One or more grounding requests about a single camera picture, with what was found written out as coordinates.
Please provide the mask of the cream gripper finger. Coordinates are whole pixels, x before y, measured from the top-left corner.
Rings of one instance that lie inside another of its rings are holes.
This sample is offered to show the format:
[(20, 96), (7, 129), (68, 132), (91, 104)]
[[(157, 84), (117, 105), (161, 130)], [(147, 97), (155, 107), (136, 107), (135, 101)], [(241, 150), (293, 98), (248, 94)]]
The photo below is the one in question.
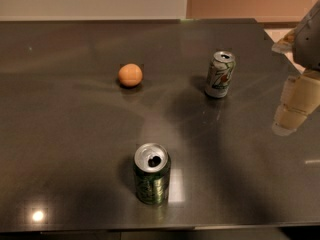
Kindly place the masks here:
[(306, 69), (284, 83), (272, 130), (279, 136), (294, 133), (320, 106), (320, 71)]
[(271, 50), (276, 53), (285, 54), (293, 51), (295, 43), (295, 30), (290, 30), (280, 40), (273, 44)]

